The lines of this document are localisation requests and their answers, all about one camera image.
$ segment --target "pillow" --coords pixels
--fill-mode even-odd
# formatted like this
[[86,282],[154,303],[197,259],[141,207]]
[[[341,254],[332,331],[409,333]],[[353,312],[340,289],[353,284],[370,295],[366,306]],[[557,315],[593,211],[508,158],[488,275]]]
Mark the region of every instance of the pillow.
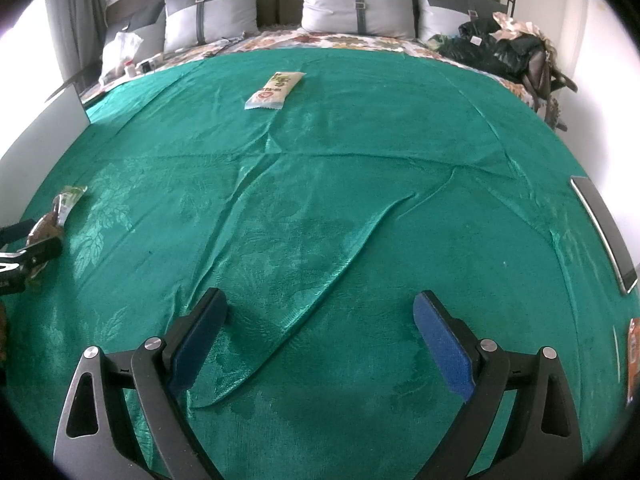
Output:
[[106,48],[115,39],[118,32],[135,32],[142,38],[142,43],[133,58],[133,63],[137,64],[162,52],[164,49],[165,22],[164,1],[159,0],[124,20],[110,25],[107,29],[104,46]]
[[255,0],[164,0],[164,51],[257,32]]
[[458,27],[472,19],[491,18],[494,12],[506,12],[507,6],[493,0],[418,0],[418,38],[427,41],[436,34],[456,36]]
[[304,1],[302,27],[310,32],[415,38],[412,0]]

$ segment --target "green tablecloth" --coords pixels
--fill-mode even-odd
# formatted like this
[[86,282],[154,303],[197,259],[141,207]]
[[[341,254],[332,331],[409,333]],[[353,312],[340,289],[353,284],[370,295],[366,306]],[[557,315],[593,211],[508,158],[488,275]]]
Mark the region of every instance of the green tablecloth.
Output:
[[[276,71],[306,75],[282,110],[243,110]],[[414,326],[424,288],[505,349],[557,349],[585,451],[610,430],[612,327],[624,370],[638,300],[568,185],[580,166],[495,81],[384,52],[252,52],[132,81],[90,117],[26,212],[89,186],[65,253],[7,301],[6,391],[46,450],[81,351],[161,335],[209,286],[230,316],[182,402],[229,480],[412,478],[461,403]]]

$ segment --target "floral bedsheet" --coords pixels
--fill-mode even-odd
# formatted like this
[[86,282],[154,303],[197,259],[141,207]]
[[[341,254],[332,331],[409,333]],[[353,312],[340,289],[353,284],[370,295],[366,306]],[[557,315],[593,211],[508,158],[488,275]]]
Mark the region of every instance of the floral bedsheet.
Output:
[[[176,52],[168,56],[162,66],[156,70],[165,70],[183,63],[198,61],[213,56],[226,56],[228,54],[237,54],[241,52],[252,52],[254,50],[273,50],[276,48],[349,48],[352,50],[373,50],[397,52],[412,57],[423,57],[435,59],[444,63],[452,64],[464,70],[471,70],[479,74],[485,75],[500,83],[507,90],[517,96],[531,109],[535,110],[534,99],[527,92],[523,85],[508,81],[498,77],[497,75],[482,72],[475,68],[468,67],[461,63],[447,59],[440,54],[429,50],[423,44],[417,41],[396,40],[396,38],[380,38],[373,36],[355,36],[353,34],[325,34],[318,32],[307,32],[300,28],[278,28],[264,30],[256,36],[247,38],[233,38],[231,40],[219,40],[203,46],[196,46],[186,49],[182,52]],[[126,76],[117,79],[100,88],[98,85],[92,87],[82,95],[82,102],[88,103],[92,99],[98,98],[100,95],[109,90],[130,81]],[[552,99],[552,106],[556,108],[555,120],[558,120],[557,102]],[[546,102],[541,101],[537,114],[544,120],[546,115]]]

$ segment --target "curtain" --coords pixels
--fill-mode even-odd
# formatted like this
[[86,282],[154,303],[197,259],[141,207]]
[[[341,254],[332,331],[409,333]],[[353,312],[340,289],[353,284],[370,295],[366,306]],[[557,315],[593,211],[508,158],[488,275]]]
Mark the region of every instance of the curtain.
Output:
[[45,0],[56,59],[78,92],[97,81],[104,45],[104,0]]

